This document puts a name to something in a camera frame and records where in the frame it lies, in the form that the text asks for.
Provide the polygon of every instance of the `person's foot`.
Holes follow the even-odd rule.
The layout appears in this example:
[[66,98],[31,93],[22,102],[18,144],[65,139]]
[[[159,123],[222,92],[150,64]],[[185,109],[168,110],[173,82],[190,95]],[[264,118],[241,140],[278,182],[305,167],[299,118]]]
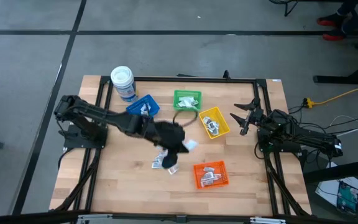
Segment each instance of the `person's foot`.
[[320,17],[317,19],[317,23],[322,26],[332,26],[332,27],[341,27],[343,20],[346,18],[346,16],[340,16],[336,13],[326,16],[326,17]]
[[341,29],[334,29],[323,34],[323,39],[328,41],[338,41],[346,38],[346,34]]

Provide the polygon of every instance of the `blue label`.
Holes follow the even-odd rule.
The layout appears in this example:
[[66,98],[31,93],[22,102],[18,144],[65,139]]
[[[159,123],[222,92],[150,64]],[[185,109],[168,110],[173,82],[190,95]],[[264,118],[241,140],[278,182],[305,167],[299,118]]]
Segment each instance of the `blue label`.
[[121,99],[124,100],[125,102],[133,102],[137,100],[135,82],[133,82],[131,86],[125,89],[116,88],[116,90],[119,93]]

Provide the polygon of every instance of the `white plastic container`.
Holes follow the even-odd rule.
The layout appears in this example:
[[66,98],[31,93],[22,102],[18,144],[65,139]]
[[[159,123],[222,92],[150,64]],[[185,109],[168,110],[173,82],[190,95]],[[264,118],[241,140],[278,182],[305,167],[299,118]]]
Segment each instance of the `white plastic container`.
[[127,66],[118,66],[111,74],[112,84],[125,102],[133,102],[137,100],[136,84],[134,75]]

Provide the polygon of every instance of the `blue tray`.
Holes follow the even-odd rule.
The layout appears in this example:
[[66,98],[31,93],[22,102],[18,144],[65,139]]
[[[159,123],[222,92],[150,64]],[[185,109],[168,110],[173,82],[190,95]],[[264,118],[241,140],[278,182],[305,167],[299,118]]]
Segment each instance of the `blue tray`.
[[149,103],[149,105],[150,105],[149,115],[151,117],[153,117],[154,115],[156,115],[158,113],[158,111],[160,110],[160,107],[158,106],[158,104],[155,102],[155,100],[150,95],[145,95],[141,99],[137,100],[135,103],[129,105],[126,108],[126,110],[129,114],[141,115],[140,109],[146,103]]

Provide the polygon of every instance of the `small plastic bin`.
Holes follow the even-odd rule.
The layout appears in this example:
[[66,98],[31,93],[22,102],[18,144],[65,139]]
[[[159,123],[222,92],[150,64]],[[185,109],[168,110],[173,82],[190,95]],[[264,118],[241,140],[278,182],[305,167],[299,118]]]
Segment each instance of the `small plastic bin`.
[[[198,116],[200,117],[200,120],[205,128],[205,131],[208,133],[208,136],[210,139],[217,138],[219,136],[222,136],[222,135],[230,132],[230,128],[227,125],[226,121],[224,120],[223,115],[217,106],[215,106],[214,108],[211,108],[209,110],[201,112],[200,114],[198,114]],[[206,116],[208,116],[213,121],[216,121],[219,124],[219,134],[217,136],[213,136],[210,133],[210,131],[208,131],[208,128],[204,124],[203,119]]]
[[140,109],[146,103],[149,103],[149,105],[150,105],[149,115],[151,117],[153,117],[154,115],[156,115],[158,113],[158,111],[160,110],[160,107],[158,106],[158,104],[155,102],[155,100],[150,95],[145,95],[142,98],[138,99],[135,103],[129,105],[126,108],[127,112],[129,114],[141,115],[142,113],[140,112]]
[[[222,178],[218,180],[214,180],[212,185],[206,185],[204,187],[201,186],[201,178],[204,176],[206,171],[204,171],[204,167],[212,167],[215,169],[213,172],[214,174],[221,174]],[[223,161],[216,161],[216,162],[207,162],[204,164],[197,164],[193,166],[194,178],[196,180],[196,187],[197,189],[208,189],[211,187],[221,187],[229,184],[229,179],[227,177],[226,167],[224,166]]]
[[198,101],[198,104],[195,105],[196,110],[200,111],[201,104],[202,104],[201,92],[200,91],[191,91],[191,90],[175,90],[175,92],[173,94],[173,109],[175,109],[175,110],[188,110],[188,111],[194,110],[194,108],[182,108],[182,107],[178,106],[179,97],[183,97],[183,96],[192,96],[192,97],[194,97],[194,99]]

